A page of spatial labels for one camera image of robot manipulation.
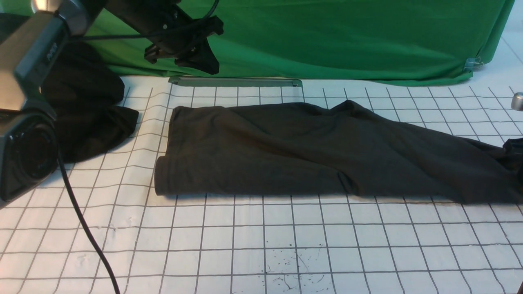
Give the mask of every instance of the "black fabric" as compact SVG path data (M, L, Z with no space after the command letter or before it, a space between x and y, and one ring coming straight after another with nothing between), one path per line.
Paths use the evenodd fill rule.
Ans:
M522 203L520 154L382 118L352 101L177 107L158 195L443 196Z
M0 43L27 19L0 14ZM116 106L124 89L93 47L81 42L64 47L41 91L56 111L54 127L66 163L106 153L134 133L138 111Z

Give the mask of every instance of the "black cord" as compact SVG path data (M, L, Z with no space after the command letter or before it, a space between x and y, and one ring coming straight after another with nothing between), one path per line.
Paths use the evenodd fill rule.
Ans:
M142 39L142 38L158 37L158 36L168 35L171 33L186 31L188 29L191 29L193 27L200 25L201 23L203 23L207 19L209 19L209 17L211 17L211 15L216 10L216 7L218 6L219 1L220 0L214 0L214 4L212 5L211 9L209 10L209 12L207 12L207 14L204 17L198 19L197 21L195 21L191 24L185 25L185 26L172 28L172 29L166 29L166 30L153 32L153 33L148 33L145 35L106 35L106 36L79 37L79 38L72 38L69 40L69 42L85 42L85 41L116 40L116 39L118 39L118 40Z
M62 159L62 154L60 151L58 152L58 165L60 166L60 171L62 172L62 177L64 179L65 188L67 189L69 198L71 199L71 202L73 203L74 211L76 212L76 215L78 216L78 219L80 220L80 223L82 224L82 228L84 228L85 234L87 235L87 238L89 239L89 241L93 245L94 249L96 250L96 253L98 253L98 256L100 256L101 262L104 263L105 268L107 269L107 272L109 273L109 277L111 278L112 286L115 288L115 294L120 294L120 289L118 288L118 283L116 283L115 274L112 272L111 266L109 265L107 258L105 258L104 253L102 252L102 250L100 249L98 244L96 244L96 240L93 237L93 234L91 234L91 231L89 230L89 226L87 226L84 216L82 215L82 211L80 211L78 202L76 201L76 198L74 197L73 188L71 188L71 183L69 183L69 179L67 177L67 171L65 170L64 161Z

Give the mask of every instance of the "table surface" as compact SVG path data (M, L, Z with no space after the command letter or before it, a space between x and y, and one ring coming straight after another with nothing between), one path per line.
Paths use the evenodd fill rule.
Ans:
M177 106L351 99L386 118L502 145L523 137L523 1L491 64L465 84L407 88L303 81L303 88L193 88L125 77L135 134L69 175L122 293L515 293L522 206L441 198L157 196L153 167ZM59 173L0 210L0 293L111 293Z

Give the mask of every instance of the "grid paper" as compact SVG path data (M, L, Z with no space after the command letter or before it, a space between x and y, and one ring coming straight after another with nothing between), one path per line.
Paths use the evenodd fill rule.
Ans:
M192 88L126 78L132 138L69 166L71 184L122 293L485 293L523 280L521 206L347 195L161 197L153 167L176 106L347 99L396 121L501 145L523 137L511 88ZM110 293L57 172L0 210L0 293Z

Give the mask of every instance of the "green fabric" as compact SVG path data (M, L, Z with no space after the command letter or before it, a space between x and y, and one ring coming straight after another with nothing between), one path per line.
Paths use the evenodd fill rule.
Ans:
M209 38L219 77L372 80L448 85L469 79L468 58L492 60L515 0L222 0L222 36ZM183 0L193 18L213 0ZM5 12L31 14L29 0L0 0ZM133 34L104 11L88 35ZM92 44L122 75L208 76L173 60L149 64L147 40Z

